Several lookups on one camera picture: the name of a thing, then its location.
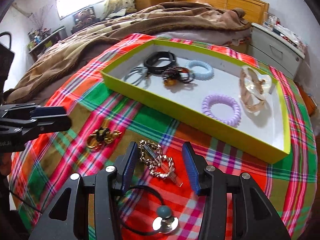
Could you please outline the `colourful plaid tablecloth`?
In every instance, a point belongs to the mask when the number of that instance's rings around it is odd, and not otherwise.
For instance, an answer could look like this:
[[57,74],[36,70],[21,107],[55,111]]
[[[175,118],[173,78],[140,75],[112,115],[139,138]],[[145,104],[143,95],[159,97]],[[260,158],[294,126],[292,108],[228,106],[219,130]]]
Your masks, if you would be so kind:
[[44,209],[74,172],[96,174],[113,163],[129,142],[148,139],[159,143],[175,163],[183,185],[149,175],[143,164],[136,166],[134,184],[157,189],[180,220],[172,239],[196,239],[200,230],[204,198],[193,193],[184,168],[181,147],[192,143],[195,152],[223,172],[249,172],[264,190],[282,218],[292,239],[297,239],[311,220],[317,189],[316,141],[306,106],[296,85],[281,72],[246,54],[207,45],[207,49],[231,56],[265,70],[281,85],[289,114],[290,155],[270,165],[241,150],[200,132],[165,114],[108,89],[101,71],[120,57],[121,47],[154,40],[133,34],[114,48],[105,48],[54,91],[49,105],[64,106],[72,127],[66,132],[43,134],[15,153],[9,180],[17,195],[18,214],[28,231],[33,230]]

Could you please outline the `orange storage box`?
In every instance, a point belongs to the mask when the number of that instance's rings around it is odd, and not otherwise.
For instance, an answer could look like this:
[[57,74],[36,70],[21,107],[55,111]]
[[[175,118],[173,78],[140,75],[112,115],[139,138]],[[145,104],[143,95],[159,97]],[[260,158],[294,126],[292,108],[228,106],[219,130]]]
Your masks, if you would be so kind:
[[302,86],[299,86],[299,91],[305,103],[308,115],[312,116],[317,109],[317,104],[314,102],[313,98],[304,91]]

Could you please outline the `teddy bear picture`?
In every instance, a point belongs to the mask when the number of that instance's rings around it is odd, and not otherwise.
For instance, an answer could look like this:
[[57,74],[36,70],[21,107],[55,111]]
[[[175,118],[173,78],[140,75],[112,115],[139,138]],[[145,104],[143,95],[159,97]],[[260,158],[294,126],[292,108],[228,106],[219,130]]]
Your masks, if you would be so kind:
[[73,15],[74,25],[72,31],[83,29],[87,26],[90,26],[98,22],[96,17],[95,10],[93,7],[87,7],[85,9],[75,12]]

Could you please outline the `white bedside cabinet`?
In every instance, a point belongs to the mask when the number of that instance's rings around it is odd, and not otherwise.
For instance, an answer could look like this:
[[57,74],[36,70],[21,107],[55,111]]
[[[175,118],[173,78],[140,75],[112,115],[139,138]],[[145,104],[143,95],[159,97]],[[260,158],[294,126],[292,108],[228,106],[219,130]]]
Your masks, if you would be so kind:
[[305,54],[270,29],[252,23],[248,54],[294,79]]

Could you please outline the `clear pink hair claw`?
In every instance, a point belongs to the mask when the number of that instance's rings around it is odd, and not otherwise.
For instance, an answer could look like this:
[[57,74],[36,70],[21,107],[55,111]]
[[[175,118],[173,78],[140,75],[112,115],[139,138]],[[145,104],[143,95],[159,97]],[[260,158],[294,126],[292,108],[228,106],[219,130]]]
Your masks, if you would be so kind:
[[263,109],[271,87],[272,79],[269,75],[263,75],[249,66],[241,68],[240,101],[249,113],[259,112]]

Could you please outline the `black elastic with bead charm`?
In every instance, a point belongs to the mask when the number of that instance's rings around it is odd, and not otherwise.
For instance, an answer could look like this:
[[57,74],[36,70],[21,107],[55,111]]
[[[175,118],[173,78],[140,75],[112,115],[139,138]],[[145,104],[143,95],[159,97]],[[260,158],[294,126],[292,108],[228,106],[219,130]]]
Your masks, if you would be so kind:
[[[131,214],[125,215],[124,211],[129,209],[129,200],[137,197]],[[165,204],[161,194],[146,185],[131,186],[119,197],[117,204],[120,207],[121,226],[134,234],[143,237],[151,237],[157,234],[175,233],[179,226],[179,220],[172,209]]]

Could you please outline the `brown fleece blanket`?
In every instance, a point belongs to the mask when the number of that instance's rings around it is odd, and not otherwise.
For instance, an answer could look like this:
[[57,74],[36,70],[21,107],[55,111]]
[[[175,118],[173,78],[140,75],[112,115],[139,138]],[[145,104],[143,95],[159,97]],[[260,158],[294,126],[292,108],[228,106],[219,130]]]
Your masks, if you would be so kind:
[[219,9],[195,2],[164,2],[87,27],[51,46],[23,75],[8,104],[26,103],[40,91],[75,70],[96,44],[114,45],[139,33],[155,35],[177,30],[244,31],[251,23],[241,8]]

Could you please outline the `green shallow cardboard box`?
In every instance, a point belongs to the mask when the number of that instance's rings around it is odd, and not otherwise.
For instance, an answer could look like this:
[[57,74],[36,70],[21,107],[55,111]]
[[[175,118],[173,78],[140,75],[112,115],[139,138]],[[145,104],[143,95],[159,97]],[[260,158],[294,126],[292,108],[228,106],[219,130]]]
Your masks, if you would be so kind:
[[[208,63],[214,75],[209,80],[177,83],[172,87],[166,87],[161,76],[152,75],[135,85],[138,75],[132,74],[131,70],[141,67],[148,56],[158,51],[175,54],[179,66],[191,60]],[[209,95],[229,96],[240,102],[240,70],[245,65],[210,49],[154,39],[133,47],[121,47],[120,57],[108,63],[101,74],[105,85],[115,92],[274,164],[287,157],[291,150],[288,111],[278,80],[272,79],[272,87],[261,111],[249,113],[242,103],[239,105],[240,122],[236,127],[221,121],[233,117],[229,106],[217,103],[211,107],[212,116],[202,113],[202,102]]]

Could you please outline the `wooden headboard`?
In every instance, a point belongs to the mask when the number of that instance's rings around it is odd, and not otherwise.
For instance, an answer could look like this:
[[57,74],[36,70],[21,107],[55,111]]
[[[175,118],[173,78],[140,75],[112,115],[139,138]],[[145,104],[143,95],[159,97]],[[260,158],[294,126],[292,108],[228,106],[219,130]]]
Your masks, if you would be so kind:
[[244,19],[249,22],[262,24],[264,13],[268,12],[269,4],[262,0],[174,0],[180,2],[196,2],[210,4],[212,7],[231,10],[241,8],[246,13]]

